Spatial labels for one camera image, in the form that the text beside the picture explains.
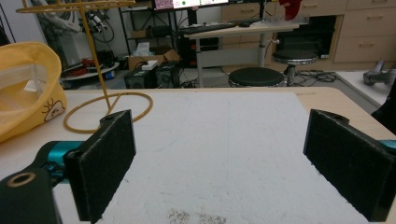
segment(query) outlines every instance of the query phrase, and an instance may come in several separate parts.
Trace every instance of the floor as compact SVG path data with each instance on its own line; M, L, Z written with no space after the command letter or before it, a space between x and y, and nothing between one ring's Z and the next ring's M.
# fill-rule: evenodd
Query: floor
M298 71L300 75L295 78L296 86L314 86L314 87L333 87L342 91L346 96L352 99L357 105L367 113L372 113L378 109L370 101L366 100L356 91L352 90L344 83L335 73L323 72L305 72ZM106 81L106 87L112 90L126 89L123 78L129 73L128 70L116 71L116 77ZM228 84L228 75L220 67L204 69L204 86L205 88L230 88ZM197 83L197 70L194 68L185 68L180 71L180 82L184 88L195 88ZM71 89L79 90L99 90L101 89L97 80L81 80Z

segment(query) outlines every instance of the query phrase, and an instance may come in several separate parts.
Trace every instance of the yellow plastic basket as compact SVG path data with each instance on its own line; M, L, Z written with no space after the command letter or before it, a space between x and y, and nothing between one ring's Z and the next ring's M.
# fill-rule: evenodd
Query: yellow plastic basket
M66 109L58 55L39 42L0 47L0 142L47 122Z

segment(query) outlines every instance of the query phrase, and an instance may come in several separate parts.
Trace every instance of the cardboard box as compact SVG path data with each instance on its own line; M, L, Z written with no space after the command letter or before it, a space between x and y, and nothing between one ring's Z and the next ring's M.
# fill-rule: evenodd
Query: cardboard box
M151 31L150 30L139 30L139 31L132 31L132 38L151 38Z
M157 60L158 64L169 61L180 61L180 55L168 45L150 48L154 52L152 56L131 56L128 58L129 70L135 70L136 67L142 65L143 62Z

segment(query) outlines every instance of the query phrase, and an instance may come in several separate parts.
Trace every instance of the white tabletop surface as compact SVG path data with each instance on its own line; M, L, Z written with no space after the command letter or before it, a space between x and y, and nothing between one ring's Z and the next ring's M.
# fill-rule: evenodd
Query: white tabletop surface
M353 90L377 106L387 100L391 86L375 83L373 86L364 84L363 73L367 71L336 72L336 74Z
M74 108L98 93L67 93ZM99 223L368 223L303 154L308 115L292 92L152 92L134 124L137 154ZM122 97L116 110L148 102ZM105 102L71 117L95 128ZM85 140L59 117L0 144L0 178L52 140ZM79 223L68 185L54 189L64 224Z

